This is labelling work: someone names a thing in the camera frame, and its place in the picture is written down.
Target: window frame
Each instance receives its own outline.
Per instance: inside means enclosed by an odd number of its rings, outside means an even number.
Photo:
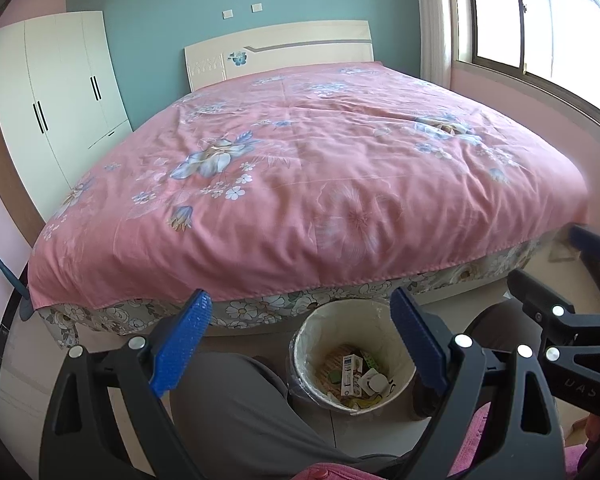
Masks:
[[[597,0],[593,0],[598,7],[600,8],[600,4]],[[483,68],[487,68],[488,70],[493,70],[494,72],[498,72],[507,76],[510,76],[514,79],[520,80],[522,82],[528,83],[536,88],[539,88],[548,94],[551,94],[554,97],[557,97],[561,101],[566,102],[568,105],[576,108],[576,110],[580,111],[584,115],[586,115],[589,119],[600,124],[600,108],[596,105],[593,105],[586,99],[583,99],[577,94],[567,90],[566,88],[557,85],[556,83],[549,81],[543,77],[527,73],[525,71],[525,6],[523,0],[518,0],[518,7],[520,8],[520,64],[519,66],[511,66],[506,63],[501,63],[499,61],[494,61],[493,59],[488,59],[485,57],[478,56],[478,20],[477,20],[477,3],[476,0],[470,0],[470,9],[471,9],[471,38],[472,38],[472,48],[471,48],[471,63],[477,66],[481,66]]]

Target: window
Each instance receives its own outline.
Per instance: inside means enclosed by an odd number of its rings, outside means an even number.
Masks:
[[[475,64],[536,84],[584,111],[600,110],[596,0],[472,0],[472,7]]]

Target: gray pants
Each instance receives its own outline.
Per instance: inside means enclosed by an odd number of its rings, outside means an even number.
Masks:
[[[486,348],[510,351],[526,344],[537,352],[539,347],[538,325],[515,300],[487,309],[467,333]],[[209,480],[289,480],[320,462],[378,473],[405,459],[346,455],[306,425],[286,396],[285,383],[254,359],[201,352],[170,399],[184,446]]]

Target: trash can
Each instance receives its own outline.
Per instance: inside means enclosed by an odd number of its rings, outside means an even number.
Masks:
[[[325,357],[343,344],[373,355],[390,380],[391,387],[369,408],[348,408],[320,388],[318,370]],[[293,396],[349,415],[362,415],[387,405],[404,391],[415,373],[413,360],[391,321],[389,305],[371,300],[333,301],[312,312],[291,340],[287,365],[287,382]]]

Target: floor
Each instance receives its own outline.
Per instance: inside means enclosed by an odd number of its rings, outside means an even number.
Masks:
[[[600,312],[600,295],[587,271],[577,260],[550,262],[551,248],[529,263],[536,278],[554,288],[576,305],[579,312]],[[504,280],[479,289],[435,301],[426,310],[441,316],[453,332],[462,332],[483,309],[501,300]],[[285,369],[288,343],[293,332],[242,336],[205,337],[201,349],[261,355],[277,370]],[[80,332],[80,341],[90,350],[119,347],[124,338],[111,334]],[[38,453],[46,407],[58,370],[64,359],[39,316],[13,323],[0,371],[0,437],[16,460],[33,479],[38,478]],[[150,472],[137,439],[131,430],[120,393],[111,392],[116,418],[134,465]],[[168,407],[168,397],[163,399]],[[418,441],[427,421],[411,422],[406,417],[405,396],[397,397],[378,412],[359,417],[331,414],[300,404],[299,415],[323,437],[351,455],[376,452],[402,454]],[[560,418],[567,430],[585,414],[559,403]]]

